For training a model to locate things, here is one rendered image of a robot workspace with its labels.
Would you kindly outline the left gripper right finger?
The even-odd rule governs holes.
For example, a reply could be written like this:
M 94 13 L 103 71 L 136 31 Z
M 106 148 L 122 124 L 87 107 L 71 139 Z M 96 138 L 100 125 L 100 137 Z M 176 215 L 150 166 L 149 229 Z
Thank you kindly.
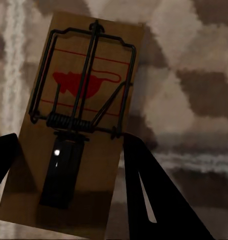
M 145 143 L 124 133 L 130 240 L 215 240 Z M 156 218 L 151 222 L 140 177 Z

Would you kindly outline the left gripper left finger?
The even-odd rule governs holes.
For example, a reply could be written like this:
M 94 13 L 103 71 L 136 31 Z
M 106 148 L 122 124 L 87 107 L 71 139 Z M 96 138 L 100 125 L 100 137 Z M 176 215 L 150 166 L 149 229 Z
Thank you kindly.
M 16 133 L 0 137 L 0 184 L 15 161 L 17 141 Z

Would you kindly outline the mousetrap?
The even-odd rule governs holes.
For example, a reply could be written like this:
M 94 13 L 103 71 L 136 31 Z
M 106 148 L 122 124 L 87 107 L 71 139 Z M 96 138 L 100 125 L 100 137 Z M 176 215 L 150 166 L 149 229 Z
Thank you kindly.
M 105 239 L 144 32 L 54 10 L 1 221 Z

